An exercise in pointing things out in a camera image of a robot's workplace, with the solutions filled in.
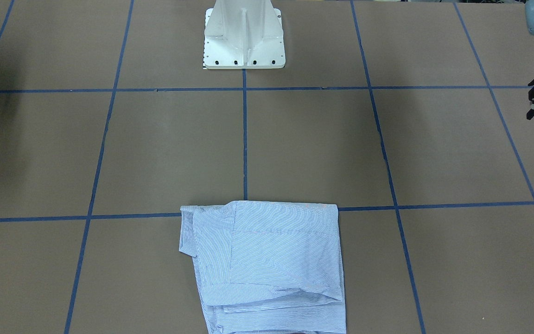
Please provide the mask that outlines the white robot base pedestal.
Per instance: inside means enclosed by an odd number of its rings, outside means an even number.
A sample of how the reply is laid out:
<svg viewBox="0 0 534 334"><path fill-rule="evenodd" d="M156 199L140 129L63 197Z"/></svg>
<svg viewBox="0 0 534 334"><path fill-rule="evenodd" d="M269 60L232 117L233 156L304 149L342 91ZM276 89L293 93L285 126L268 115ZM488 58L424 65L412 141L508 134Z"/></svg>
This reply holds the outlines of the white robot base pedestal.
<svg viewBox="0 0 534 334"><path fill-rule="evenodd" d="M217 0L205 11L203 67L208 70L282 69L282 13L269 0Z"/></svg>

